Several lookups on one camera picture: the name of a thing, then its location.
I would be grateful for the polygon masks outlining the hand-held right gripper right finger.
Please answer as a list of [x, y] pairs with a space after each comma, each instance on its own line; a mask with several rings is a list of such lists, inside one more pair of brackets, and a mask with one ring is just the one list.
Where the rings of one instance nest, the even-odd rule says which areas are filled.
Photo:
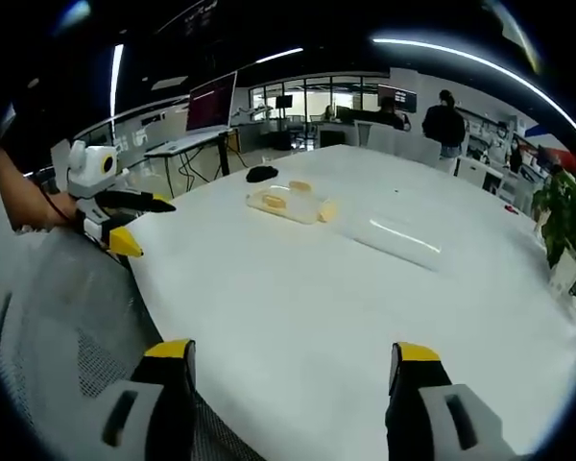
[[395, 342], [385, 413], [390, 460], [517, 460], [501, 419], [431, 349]]

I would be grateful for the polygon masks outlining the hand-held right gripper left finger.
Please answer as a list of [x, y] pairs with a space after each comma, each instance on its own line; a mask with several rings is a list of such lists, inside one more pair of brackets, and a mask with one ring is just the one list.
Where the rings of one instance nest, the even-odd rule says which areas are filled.
[[84, 412], [91, 441], [84, 460], [188, 460], [196, 409], [196, 343], [161, 342], [131, 378], [111, 384]]

